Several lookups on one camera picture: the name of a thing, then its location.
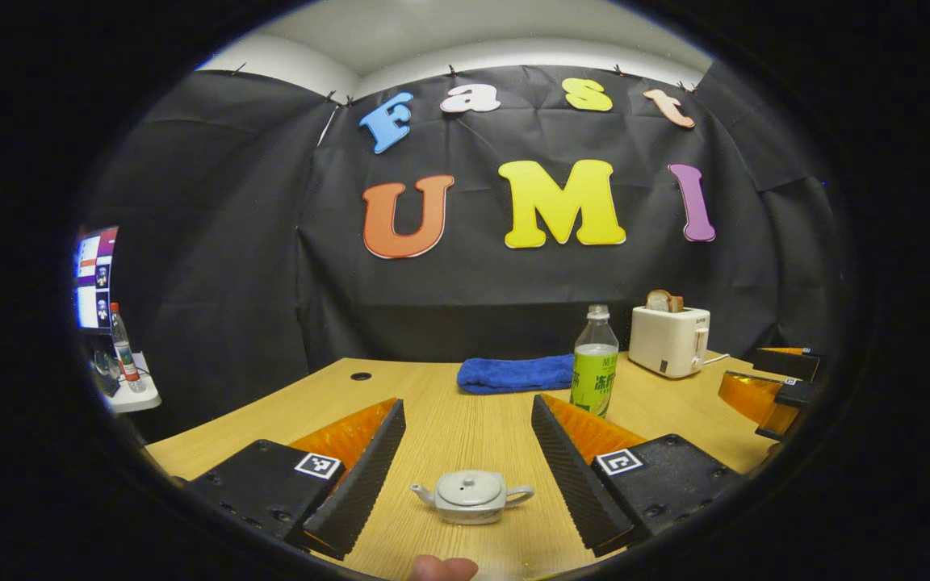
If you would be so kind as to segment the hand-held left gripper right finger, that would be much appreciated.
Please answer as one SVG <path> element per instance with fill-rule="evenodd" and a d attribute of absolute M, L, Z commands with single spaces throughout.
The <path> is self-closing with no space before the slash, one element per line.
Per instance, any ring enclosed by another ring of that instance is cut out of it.
<path fill-rule="evenodd" d="M 550 395 L 533 398 L 531 426 L 573 525 L 596 556 L 682 525 L 746 482 L 678 434 L 645 439 Z"/>

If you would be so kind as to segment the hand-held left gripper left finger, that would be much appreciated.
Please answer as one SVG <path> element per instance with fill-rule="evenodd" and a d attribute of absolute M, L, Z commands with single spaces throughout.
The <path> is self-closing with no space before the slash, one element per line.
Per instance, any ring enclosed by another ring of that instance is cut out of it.
<path fill-rule="evenodd" d="M 402 399 L 279 444 L 258 439 L 186 489 L 232 521 L 341 560 L 357 544 L 405 433 Z"/>

